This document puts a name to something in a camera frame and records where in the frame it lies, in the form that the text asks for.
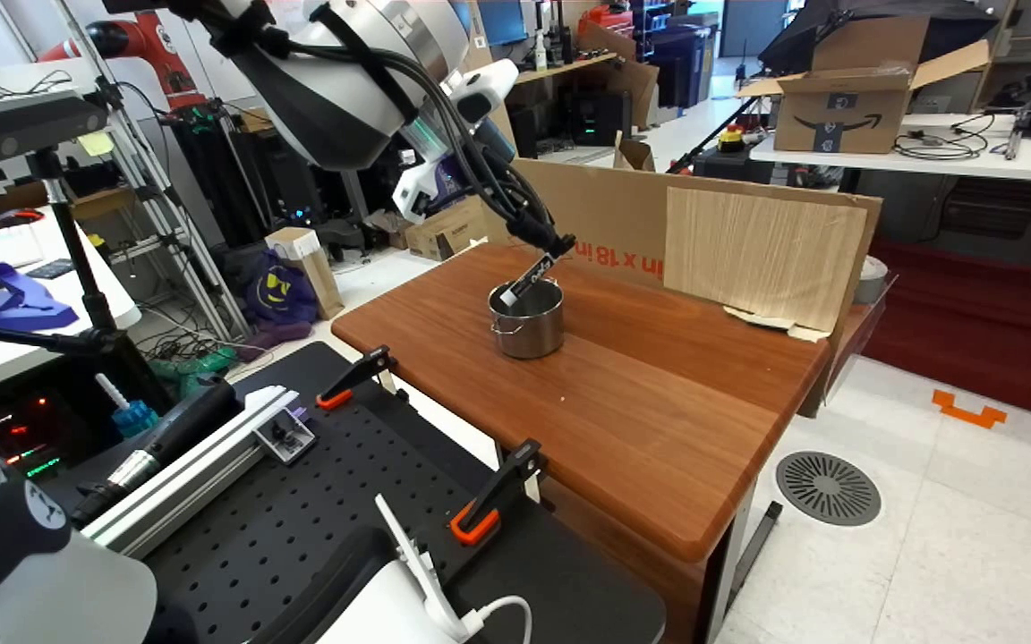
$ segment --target red carpet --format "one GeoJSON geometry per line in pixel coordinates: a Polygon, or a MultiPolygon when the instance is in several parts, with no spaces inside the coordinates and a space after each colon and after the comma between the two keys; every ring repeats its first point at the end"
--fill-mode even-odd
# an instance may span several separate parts
{"type": "Polygon", "coordinates": [[[870,356],[1031,407],[1031,273],[911,247],[873,251],[898,282],[870,356]]]}

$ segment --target computer monitor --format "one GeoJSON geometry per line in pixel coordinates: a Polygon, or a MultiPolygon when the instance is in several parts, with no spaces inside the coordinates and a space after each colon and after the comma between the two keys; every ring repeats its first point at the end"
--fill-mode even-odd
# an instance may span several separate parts
{"type": "Polygon", "coordinates": [[[527,43],[524,0],[480,0],[480,21],[490,51],[527,43]]]}

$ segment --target floor drain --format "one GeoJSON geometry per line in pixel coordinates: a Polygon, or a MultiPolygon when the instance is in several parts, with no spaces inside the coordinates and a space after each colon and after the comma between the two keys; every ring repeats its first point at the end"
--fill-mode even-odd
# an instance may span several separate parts
{"type": "Polygon", "coordinates": [[[800,511],[831,526],[868,526],[882,511],[873,478],[819,449],[787,454],[778,465],[778,488],[800,511]]]}

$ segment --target black perforated table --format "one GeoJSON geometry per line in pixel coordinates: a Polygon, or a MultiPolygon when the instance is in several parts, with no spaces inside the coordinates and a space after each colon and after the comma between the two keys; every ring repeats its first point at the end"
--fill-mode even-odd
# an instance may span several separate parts
{"type": "MultiPolygon", "coordinates": [[[[283,383],[308,403],[343,364],[327,343],[313,343],[241,383],[241,395],[283,383]]],[[[327,599],[339,599],[339,581],[359,581],[353,563],[376,551],[374,492],[388,492],[438,565],[460,563],[442,569],[460,607],[524,595],[535,606],[538,644],[661,637],[661,601],[544,507],[521,507],[500,535],[467,563],[442,531],[490,467],[420,420],[404,397],[359,387],[343,410],[313,416],[319,439],[301,463],[266,459],[147,559],[160,595],[194,620],[202,639],[283,639],[290,620],[327,620],[332,606],[303,599],[321,599],[321,583],[332,583],[327,599]]],[[[524,616],[500,610],[478,639],[521,632],[524,616]]]]}

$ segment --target white cable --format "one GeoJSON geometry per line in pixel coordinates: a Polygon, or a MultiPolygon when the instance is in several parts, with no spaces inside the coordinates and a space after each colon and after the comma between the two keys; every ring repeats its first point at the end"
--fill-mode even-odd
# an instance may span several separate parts
{"type": "Polygon", "coordinates": [[[468,632],[480,632],[482,622],[486,622],[494,610],[507,607],[507,606],[524,607],[524,616],[527,616],[524,644],[530,644],[530,632],[535,632],[535,610],[530,610],[527,599],[521,599],[521,595],[504,595],[504,599],[499,599],[499,601],[490,601],[490,606],[468,610],[463,622],[467,622],[468,632]]]}

